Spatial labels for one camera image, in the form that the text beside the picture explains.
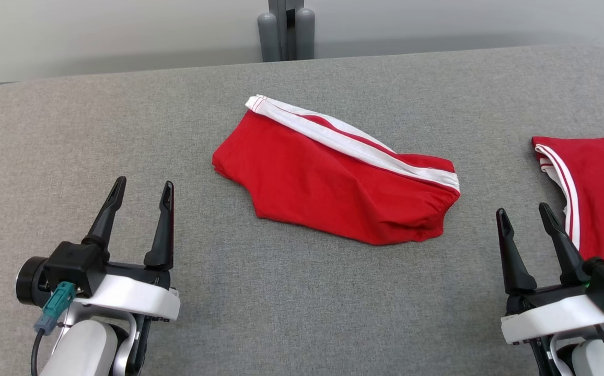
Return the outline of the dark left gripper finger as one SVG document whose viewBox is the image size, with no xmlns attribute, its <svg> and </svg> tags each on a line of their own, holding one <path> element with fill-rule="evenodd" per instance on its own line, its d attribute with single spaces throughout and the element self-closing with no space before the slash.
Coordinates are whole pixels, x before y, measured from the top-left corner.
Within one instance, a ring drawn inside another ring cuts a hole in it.
<svg viewBox="0 0 604 376">
<path fill-rule="evenodd" d="M 144 266 L 155 271 L 169 271 L 175 264 L 175 186 L 166 181 L 159 202 L 159 219 L 151 250 L 145 254 Z"/>
<path fill-rule="evenodd" d="M 96 245 L 102 251 L 103 259 L 110 259 L 108 247 L 111 231 L 116 212 L 121 208 L 123 202 L 126 185 L 127 178 L 125 176 L 120 176 L 116 179 L 107 199 L 95 217 L 91 229 L 89 229 L 87 235 L 82 240 L 82 244 Z"/>
</svg>

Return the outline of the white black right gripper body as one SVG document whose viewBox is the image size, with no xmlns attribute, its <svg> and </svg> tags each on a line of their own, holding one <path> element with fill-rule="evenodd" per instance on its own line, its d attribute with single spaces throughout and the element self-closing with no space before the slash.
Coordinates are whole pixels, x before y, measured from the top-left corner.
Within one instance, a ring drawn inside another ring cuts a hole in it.
<svg viewBox="0 0 604 376">
<path fill-rule="evenodd" d="M 604 312 L 586 295 L 584 284 L 535 290 L 505 289 L 501 333 L 508 344 L 604 324 Z"/>
</svg>

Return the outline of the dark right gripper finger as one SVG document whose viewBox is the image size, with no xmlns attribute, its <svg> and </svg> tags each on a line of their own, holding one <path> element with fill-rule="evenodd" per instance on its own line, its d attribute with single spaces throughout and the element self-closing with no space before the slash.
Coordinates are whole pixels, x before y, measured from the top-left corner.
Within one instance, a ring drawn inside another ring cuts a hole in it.
<svg viewBox="0 0 604 376">
<path fill-rule="evenodd" d="M 560 283 L 582 285 L 589 283 L 589 276 L 583 271 L 584 260 L 562 224 L 547 203 L 539 203 L 539 214 L 545 232 L 550 236 L 560 265 Z"/>
<path fill-rule="evenodd" d="M 513 240 L 515 232 L 505 209 L 496 211 L 496 228 L 500 243 L 501 267 L 506 293 L 530 293 L 538 284 L 529 274 Z"/>
</svg>

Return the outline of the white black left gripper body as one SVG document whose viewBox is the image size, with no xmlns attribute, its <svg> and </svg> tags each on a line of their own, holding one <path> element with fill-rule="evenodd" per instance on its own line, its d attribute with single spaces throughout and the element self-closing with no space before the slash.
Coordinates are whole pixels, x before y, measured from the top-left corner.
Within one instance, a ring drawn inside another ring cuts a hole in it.
<svg viewBox="0 0 604 376">
<path fill-rule="evenodd" d="M 181 308 L 178 292 L 171 288 L 169 271 L 145 266 L 108 263 L 107 274 L 90 298 L 75 298 L 84 305 L 176 321 Z"/>
</svg>

